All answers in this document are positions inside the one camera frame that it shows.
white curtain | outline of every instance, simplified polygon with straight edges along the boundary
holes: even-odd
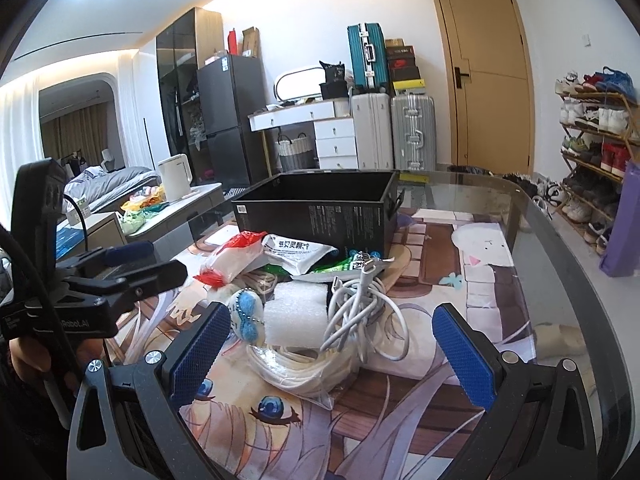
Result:
[[[134,83],[134,60],[130,53],[118,56],[116,67],[118,85],[117,101],[120,110],[120,142],[127,167],[145,166],[153,168],[145,129],[138,117],[136,88]]]
[[[38,78],[25,76],[0,88],[0,222],[5,228],[11,228],[18,168],[43,158]]]

silver suitcase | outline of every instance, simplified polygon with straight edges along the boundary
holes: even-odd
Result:
[[[392,170],[394,167],[389,103],[387,94],[361,94],[351,98],[358,168],[361,170]]]
[[[435,171],[436,116],[433,98],[404,94],[391,101],[396,169]]]

bed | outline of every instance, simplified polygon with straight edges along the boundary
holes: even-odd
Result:
[[[95,166],[69,181],[65,186],[65,193],[74,199],[84,196],[93,213],[121,212],[120,206],[130,195],[145,186],[158,186],[160,182],[158,173],[149,168],[124,168],[105,173],[99,166]]]

open black box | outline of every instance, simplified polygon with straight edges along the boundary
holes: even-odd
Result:
[[[232,200],[241,231],[267,231],[388,256],[398,219],[396,171],[293,171]]]

brown curtain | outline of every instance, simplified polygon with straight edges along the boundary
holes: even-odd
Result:
[[[44,155],[62,158],[78,150],[99,166],[107,147],[107,103],[81,108],[40,125]]]

